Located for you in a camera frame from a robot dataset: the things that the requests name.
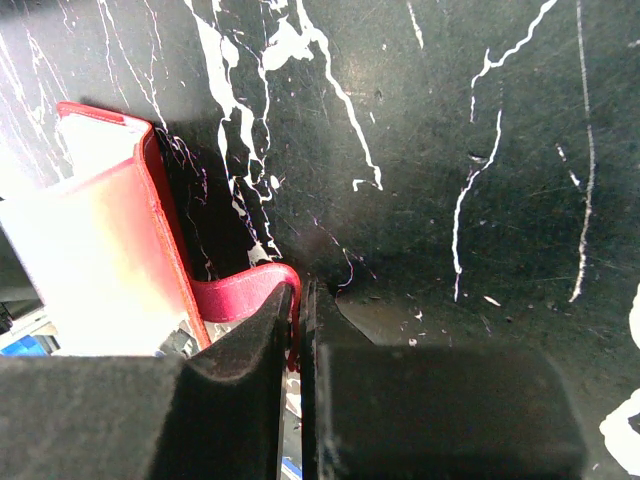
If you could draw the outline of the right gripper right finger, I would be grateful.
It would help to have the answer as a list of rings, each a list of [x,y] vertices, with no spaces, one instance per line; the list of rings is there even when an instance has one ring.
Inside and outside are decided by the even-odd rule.
[[[316,280],[301,305],[307,479],[579,479],[557,367],[512,346],[377,345]]]

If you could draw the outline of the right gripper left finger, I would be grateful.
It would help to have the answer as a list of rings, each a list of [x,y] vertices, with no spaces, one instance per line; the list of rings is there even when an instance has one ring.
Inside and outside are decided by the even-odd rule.
[[[190,359],[5,357],[5,479],[276,479],[292,292]]]

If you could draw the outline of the red leather card holder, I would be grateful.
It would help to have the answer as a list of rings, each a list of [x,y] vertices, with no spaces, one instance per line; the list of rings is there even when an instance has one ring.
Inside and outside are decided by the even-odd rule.
[[[188,267],[176,207],[152,125],[79,103],[57,106],[73,174],[1,204],[1,226],[67,356],[151,356],[186,325],[254,315],[297,273],[267,263],[203,282]]]

